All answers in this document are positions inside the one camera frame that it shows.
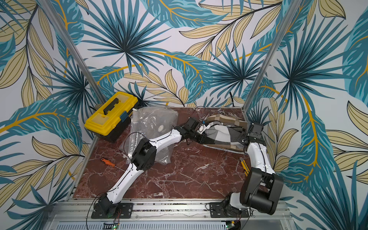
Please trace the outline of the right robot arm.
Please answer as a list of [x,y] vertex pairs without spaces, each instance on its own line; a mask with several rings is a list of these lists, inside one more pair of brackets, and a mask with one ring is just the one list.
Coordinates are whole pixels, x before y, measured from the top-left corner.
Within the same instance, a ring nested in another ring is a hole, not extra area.
[[232,193],[227,210],[246,207],[273,215],[284,185],[283,178],[275,173],[269,162],[266,144],[260,134],[249,134],[244,143],[250,157],[251,168],[239,193]]

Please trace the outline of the clear plastic vacuum bag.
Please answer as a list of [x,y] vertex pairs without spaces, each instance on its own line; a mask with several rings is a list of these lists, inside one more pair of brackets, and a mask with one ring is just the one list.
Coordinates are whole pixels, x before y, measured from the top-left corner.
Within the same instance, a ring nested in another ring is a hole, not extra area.
[[[134,110],[131,116],[130,133],[120,145],[119,150],[130,163],[133,151],[143,138],[154,139],[167,135],[177,125],[178,112],[168,107],[143,107]],[[164,126],[162,132],[158,131],[160,125]]]

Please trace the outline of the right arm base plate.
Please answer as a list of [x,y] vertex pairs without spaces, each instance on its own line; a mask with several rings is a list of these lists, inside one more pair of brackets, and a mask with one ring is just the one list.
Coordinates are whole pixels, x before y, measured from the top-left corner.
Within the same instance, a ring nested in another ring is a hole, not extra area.
[[248,209],[237,209],[228,203],[211,202],[208,207],[211,218],[247,218],[249,217]]

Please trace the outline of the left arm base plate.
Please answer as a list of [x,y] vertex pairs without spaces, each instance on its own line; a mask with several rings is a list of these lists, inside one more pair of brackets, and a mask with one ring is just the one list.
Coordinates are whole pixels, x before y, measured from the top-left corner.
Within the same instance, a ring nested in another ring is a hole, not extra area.
[[118,203],[104,205],[97,203],[91,215],[92,219],[130,219],[133,203]]

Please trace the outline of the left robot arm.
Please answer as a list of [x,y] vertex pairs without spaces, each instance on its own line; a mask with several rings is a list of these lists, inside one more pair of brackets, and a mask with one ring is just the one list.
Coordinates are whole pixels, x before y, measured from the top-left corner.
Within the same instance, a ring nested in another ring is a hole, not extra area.
[[149,170],[155,162],[156,154],[162,149],[179,143],[185,139],[196,140],[201,138],[201,134],[197,131],[199,121],[189,118],[186,123],[176,126],[170,132],[154,139],[144,137],[140,140],[137,147],[133,151],[130,164],[121,178],[106,193],[103,193],[92,212],[92,218],[115,218],[122,211],[118,210],[123,196],[135,182],[135,180],[145,171]]

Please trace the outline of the olive tan plaid blanket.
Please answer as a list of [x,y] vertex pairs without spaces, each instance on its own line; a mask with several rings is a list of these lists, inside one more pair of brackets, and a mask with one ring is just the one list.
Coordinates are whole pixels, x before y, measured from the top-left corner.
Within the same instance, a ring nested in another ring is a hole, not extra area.
[[[221,114],[212,115],[207,117],[207,119],[204,121],[207,125],[210,122],[219,121],[223,123],[224,125],[236,125],[236,126],[242,126],[245,128],[245,132],[248,129],[248,123],[244,120],[238,119],[236,117],[229,117]],[[234,153],[244,153],[244,146],[243,145],[215,145],[215,144],[202,144],[206,147],[213,148],[213,149],[222,149],[229,152]]]

